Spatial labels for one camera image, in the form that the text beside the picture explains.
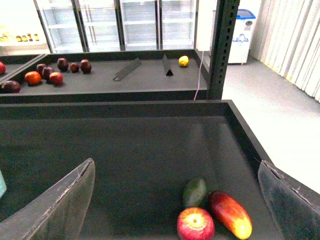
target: white curtain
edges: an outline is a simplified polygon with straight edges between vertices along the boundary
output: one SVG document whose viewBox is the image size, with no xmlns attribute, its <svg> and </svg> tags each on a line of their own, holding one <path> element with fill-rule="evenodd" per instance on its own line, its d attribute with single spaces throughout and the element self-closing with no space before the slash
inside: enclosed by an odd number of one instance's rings
<svg viewBox="0 0 320 240">
<path fill-rule="evenodd" d="M 320 0 L 262 0 L 251 55 L 320 102 Z"/>
</svg>

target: glass refrigerator door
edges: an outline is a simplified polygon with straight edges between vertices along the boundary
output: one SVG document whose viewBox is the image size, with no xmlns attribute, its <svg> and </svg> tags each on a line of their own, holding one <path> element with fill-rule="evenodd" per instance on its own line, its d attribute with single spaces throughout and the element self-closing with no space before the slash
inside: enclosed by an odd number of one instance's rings
<svg viewBox="0 0 320 240">
<path fill-rule="evenodd" d="M 193 49 L 197 0 L 162 0 L 162 48 Z"/>
<path fill-rule="evenodd" d="M 120 51 L 114 0 L 79 0 L 90 52 Z"/>
<path fill-rule="evenodd" d="M 120 0 L 126 51 L 156 50 L 155 0 Z"/>
<path fill-rule="evenodd" d="M 83 47 L 71 0 L 36 0 L 53 53 L 80 53 Z"/>
</svg>

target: shelf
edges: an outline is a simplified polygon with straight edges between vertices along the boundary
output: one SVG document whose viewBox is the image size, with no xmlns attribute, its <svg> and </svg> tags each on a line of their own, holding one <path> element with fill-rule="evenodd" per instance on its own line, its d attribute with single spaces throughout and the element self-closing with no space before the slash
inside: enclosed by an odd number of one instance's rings
<svg viewBox="0 0 320 240">
<path fill-rule="evenodd" d="M 0 42 L 0 47 L 15 47 L 15 46 L 34 46 L 45 44 L 44 41 L 12 41 L 12 42 Z"/>
<path fill-rule="evenodd" d="M 144 20 L 144 21 L 125 21 L 124 25 L 143 25 L 143 24 L 156 24 L 154 20 Z"/>
<path fill-rule="evenodd" d="M 79 50 L 81 52 L 83 51 L 81 47 L 81 43 L 78 43 L 78 42 L 57 46 L 54 50 L 55 51 Z"/>
<path fill-rule="evenodd" d="M 184 24 L 184 23 L 193 23 L 193 18 L 180 18 L 180 19 L 163 19 L 163 24 Z"/>
<path fill-rule="evenodd" d="M 85 27 L 103 27 L 103 26 L 117 26 L 117 22 L 115 21 L 92 21 L 92 22 L 85 22 Z"/>
<path fill-rule="evenodd" d="M 89 5 L 91 6 L 99 6 L 101 8 L 104 8 L 107 4 L 108 5 L 113 5 L 114 1 L 113 0 L 79 0 L 80 5 Z"/>
<path fill-rule="evenodd" d="M 39 6 L 43 10 L 50 10 L 50 9 L 69 9 L 72 8 L 71 2 L 53 2 L 53 3 L 45 3 Z"/>
<path fill-rule="evenodd" d="M 145 2 L 155 2 L 155 0 L 120 0 L 122 4 L 126 3 L 145 3 Z"/>
<path fill-rule="evenodd" d="M 125 46 L 126 47 L 143 47 L 143 46 L 157 46 L 157 44 L 154 41 L 147 41 L 147 42 L 127 43 Z"/>
<path fill-rule="evenodd" d="M 191 2 L 191 0 L 162 0 L 162 2 Z"/>
<path fill-rule="evenodd" d="M 120 44 L 118 42 L 89 43 L 89 50 L 90 52 L 120 51 Z"/>
<path fill-rule="evenodd" d="M 71 29 L 71 28 L 77 28 L 76 23 L 64 23 L 64 24 L 55 24 L 55 25 L 49 25 L 48 29 Z"/>
<path fill-rule="evenodd" d="M 89 48 L 120 48 L 119 42 L 89 42 Z"/>
<path fill-rule="evenodd" d="M 189 39 L 174 39 L 174 40 L 163 40 L 163 45 L 193 45 L 193 41 Z"/>
</svg>

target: green mango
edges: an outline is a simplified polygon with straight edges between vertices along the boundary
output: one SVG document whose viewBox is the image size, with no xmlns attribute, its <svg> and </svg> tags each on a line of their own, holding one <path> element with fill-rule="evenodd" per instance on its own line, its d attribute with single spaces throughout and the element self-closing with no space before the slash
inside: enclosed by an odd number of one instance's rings
<svg viewBox="0 0 320 240">
<path fill-rule="evenodd" d="M 199 207 L 207 195 L 207 184 L 202 178 L 189 181 L 183 190 L 182 202 L 185 208 Z"/>
</svg>

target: pink cable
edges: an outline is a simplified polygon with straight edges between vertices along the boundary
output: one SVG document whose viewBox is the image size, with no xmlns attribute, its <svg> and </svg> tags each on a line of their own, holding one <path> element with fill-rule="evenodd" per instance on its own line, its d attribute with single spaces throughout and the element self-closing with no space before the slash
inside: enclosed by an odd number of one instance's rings
<svg viewBox="0 0 320 240">
<path fill-rule="evenodd" d="M 198 92 L 199 92 L 199 89 L 200 89 L 201 66 L 202 66 L 202 63 L 204 61 L 204 52 L 205 51 L 202 51 L 201 63 L 200 63 L 200 67 L 199 67 L 198 89 L 195 92 L 195 96 L 194 96 L 194 99 L 193 99 L 194 101 L 196 100 Z"/>
</svg>

